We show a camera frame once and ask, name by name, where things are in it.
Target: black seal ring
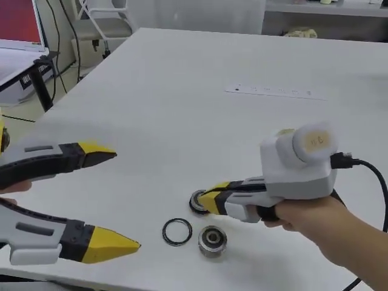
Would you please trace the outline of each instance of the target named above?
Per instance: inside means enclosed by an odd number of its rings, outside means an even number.
[[[187,228],[189,230],[189,235],[187,236],[187,238],[185,240],[183,240],[183,241],[173,241],[173,240],[171,240],[167,236],[167,234],[166,234],[167,226],[169,226],[173,222],[180,222],[180,223],[183,223],[184,225],[187,226]],[[192,238],[192,236],[193,236],[193,227],[186,219],[183,219],[183,218],[173,218],[173,219],[170,219],[169,221],[167,221],[164,224],[163,229],[162,229],[162,236],[163,236],[164,241],[167,244],[169,244],[170,246],[180,247],[180,246],[183,246],[185,243],[187,243],[190,240],[190,238]]]

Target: hand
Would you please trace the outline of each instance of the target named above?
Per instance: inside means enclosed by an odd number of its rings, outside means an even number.
[[[335,238],[347,233],[357,220],[338,200],[332,197],[305,201],[283,201],[276,205],[277,222],[265,222],[267,227],[283,226],[285,230],[300,232],[313,241],[323,255],[341,264]]]
[[[15,185],[12,185],[11,187],[9,187],[5,190],[1,190],[0,194],[13,193],[13,192],[25,192],[25,191],[29,190],[31,188],[31,186],[32,186],[31,181],[20,182],[20,183],[17,183]],[[5,200],[7,200],[11,203],[17,204],[15,199],[5,198]]]

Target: white table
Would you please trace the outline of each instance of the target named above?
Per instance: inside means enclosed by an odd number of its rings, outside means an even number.
[[[196,189],[260,175],[260,141],[278,129],[330,119],[343,151],[388,175],[388,55],[385,44],[142,29],[72,90],[27,138],[94,139],[118,157],[34,183],[22,206],[115,229],[141,242],[138,253],[96,265],[60,260],[0,273],[82,286],[141,290],[342,290],[354,276],[326,261],[297,233],[231,218],[198,218]],[[328,101],[225,93],[244,82],[311,88]],[[348,207],[380,227],[383,197],[362,167],[339,173]],[[188,219],[193,238],[170,247],[161,228]],[[199,231],[222,227],[229,245],[206,260]],[[357,291],[369,290],[361,286]]]

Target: finger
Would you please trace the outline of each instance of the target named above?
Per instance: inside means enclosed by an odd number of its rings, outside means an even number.
[[[32,186],[31,181],[20,182],[20,183],[17,183],[15,185],[12,185],[11,187],[8,187],[4,190],[1,190],[0,194],[13,193],[13,192],[24,192],[24,191],[29,190],[31,188],[31,186]]]
[[[265,221],[264,222],[266,227],[273,228],[282,226],[283,224],[287,224],[284,220],[278,220],[278,221]]]
[[[18,202],[15,200],[15,199],[11,199],[11,198],[3,198],[4,200],[7,200],[8,202],[14,204],[14,205],[18,205]]]
[[[283,225],[283,228],[288,232],[295,232],[293,225],[291,223],[286,223]]]

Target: white chair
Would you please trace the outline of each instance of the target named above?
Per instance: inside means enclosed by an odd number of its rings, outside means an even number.
[[[127,0],[138,27],[261,34],[266,0]]]
[[[112,3],[112,8],[98,7],[95,0],[72,0],[75,13],[73,22],[79,42],[91,41],[95,51],[99,46],[99,41],[104,42],[105,52],[103,58],[110,54],[108,41],[125,40],[132,35],[130,18],[127,16],[128,3],[126,0],[108,1]],[[96,13],[107,14],[109,17],[95,17]],[[76,40],[72,40],[75,55],[78,55]],[[88,74],[89,68],[81,75]]]

